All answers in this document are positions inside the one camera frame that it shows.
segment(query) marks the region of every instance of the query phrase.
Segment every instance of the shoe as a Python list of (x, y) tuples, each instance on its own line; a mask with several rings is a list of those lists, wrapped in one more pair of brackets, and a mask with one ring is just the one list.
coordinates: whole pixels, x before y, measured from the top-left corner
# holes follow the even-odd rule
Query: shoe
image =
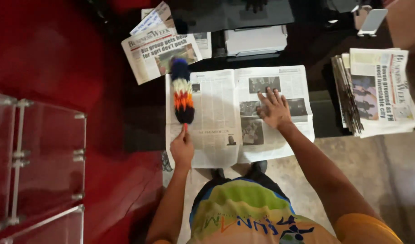
[(210, 169), (210, 174), (212, 175), (212, 179), (215, 178), (226, 178), (224, 176), (224, 170), (223, 169)]
[(266, 169), (268, 168), (268, 161), (257, 161), (251, 164), (251, 170), (252, 171), (260, 171), (263, 174), (266, 173)]

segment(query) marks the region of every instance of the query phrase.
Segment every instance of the person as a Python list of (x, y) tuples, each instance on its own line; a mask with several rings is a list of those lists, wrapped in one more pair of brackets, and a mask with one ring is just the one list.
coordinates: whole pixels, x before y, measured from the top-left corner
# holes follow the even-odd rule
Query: person
[[(342, 171), (291, 122), (289, 105), (278, 90), (267, 88), (265, 105), (257, 108), (264, 122), (277, 129), (295, 153), (298, 164), (318, 194), (336, 237), (298, 215), (291, 201), (268, 176), (266, 161), (255, 162), (244, 177), (226, 179), (212, 171), (194, 200), (188, 243), (268, 244), (394, 244), (397, 235), (384, 224)], [(194, 156), (191, 136), (182, 128), (171, 143), (174, 174), (147, 233), (147, 244), (176, 243), (183, 216), (185, 183)]]
[(233, 136), (229, 136), (229, 144), (227, 144), (227, 146), (230, 145), (236, 145), (236, 141), (234, 141)]

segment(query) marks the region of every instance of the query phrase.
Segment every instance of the table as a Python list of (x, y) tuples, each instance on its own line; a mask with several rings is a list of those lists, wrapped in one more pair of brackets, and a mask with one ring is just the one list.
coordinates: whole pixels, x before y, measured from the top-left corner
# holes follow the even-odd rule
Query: table
[[(203, 59), (190, 65), (192, 72), (263, 66), (304, 65), (316, 138), (347, 136), (342, 128), (330, 58), (350, 48), (393, 47), (384, 21), (376, 37), (358, 37), (351, 13), (327, 29), (315, 23), (287, 25), (287, 47), (278, 57), (231, 61), (227, 57)], [(138, 86), (135, 79), (124, 85), (124, 135), (127, 152), (165, 149), (165, 78)]]

